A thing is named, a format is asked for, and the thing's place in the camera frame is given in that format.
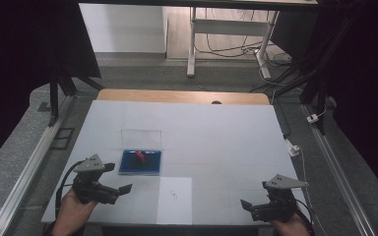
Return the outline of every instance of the white paper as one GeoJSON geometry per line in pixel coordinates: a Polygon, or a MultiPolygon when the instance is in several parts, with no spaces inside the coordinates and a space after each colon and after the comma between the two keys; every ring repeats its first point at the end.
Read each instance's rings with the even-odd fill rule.
{"type": "Polygon", "coordinates": [[[160,178],[157,224],[192,224],[192,178],[160,178]]]}

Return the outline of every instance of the person's right hand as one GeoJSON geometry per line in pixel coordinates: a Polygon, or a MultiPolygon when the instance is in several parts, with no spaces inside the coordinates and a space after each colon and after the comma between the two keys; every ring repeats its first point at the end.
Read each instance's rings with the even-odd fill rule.
{"type": "Polygon", "coordinates": [[[297,214],[294,214],[286,223],[278,220],[272,220],[270,223],[278,230],[281,236],[309,236],[305,222],[297,214]]]}

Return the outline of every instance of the white tabletop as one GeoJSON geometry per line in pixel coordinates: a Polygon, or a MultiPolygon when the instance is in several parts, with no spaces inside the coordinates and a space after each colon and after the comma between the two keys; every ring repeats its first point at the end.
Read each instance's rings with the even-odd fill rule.
{"type": "MultiPolygon", "coordinates": [[[[116,164],[100,177],[101,184],[111,188],[133,184],[133,188],[115,205],[97,205],[89,223],[264,224],[252,220],[240,199],[267,204],[262,181],[278,173],[297,179],[271,105],[96,100],[61,178],[74,163],[95,153],[103,163],[116,164]],[[121,130],[161,131],[159,176],[118,174],[124,149],[121,130]],[[168,202],[170,193],[179,202],[168,202]]],[[[72,173],[66,183],[74,177],[72,173]]],[[[304,202],[300,190],[293,193],[304,202]]],[[[54,220],[54,199],[55,193],[43,222],[54,220]]]]}

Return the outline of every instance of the desk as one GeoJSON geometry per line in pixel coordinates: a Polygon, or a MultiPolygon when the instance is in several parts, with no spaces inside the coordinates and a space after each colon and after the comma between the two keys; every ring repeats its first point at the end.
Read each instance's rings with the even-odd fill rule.
{"type": "MultiPolygon", "coordinates": [[[[295,178],[273,106],[262,94],[106,89],[90,108],[64,173],[78,160],[97,153],[115,169],[99,179],[109,187],[133,184],[114,206],[98,205],[89,223],[103,225],[259,225],[240,199],[269,200],[262,181],[277,173],[295,178]],[[198,97],[194,103],[188,97],[198,97]],[[220,100],[223,104],[202,104],[220,100]],[[118,174],[121,130],[160,130],[159,176],[118,174]],[[190,180],[189,218],[159,222],[161,183],[190,180]]],[[[66,183],[71,183],[72,174],[66,183]]],[[[300,190],[295,196],[304,201],[300,190]]],[[[54,220],[54,194],[42,218],[54,220]]]]}

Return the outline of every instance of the wooden panel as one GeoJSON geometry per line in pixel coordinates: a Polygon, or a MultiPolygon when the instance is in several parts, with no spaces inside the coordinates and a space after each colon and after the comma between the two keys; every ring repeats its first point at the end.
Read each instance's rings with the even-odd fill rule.
{"type": "Polygon", "coordinates": [[[219,101],[222,104],[269,105],[269,99],[262,93],[103,89],[97,100],[152,101],[206,103],[219,101]]]}

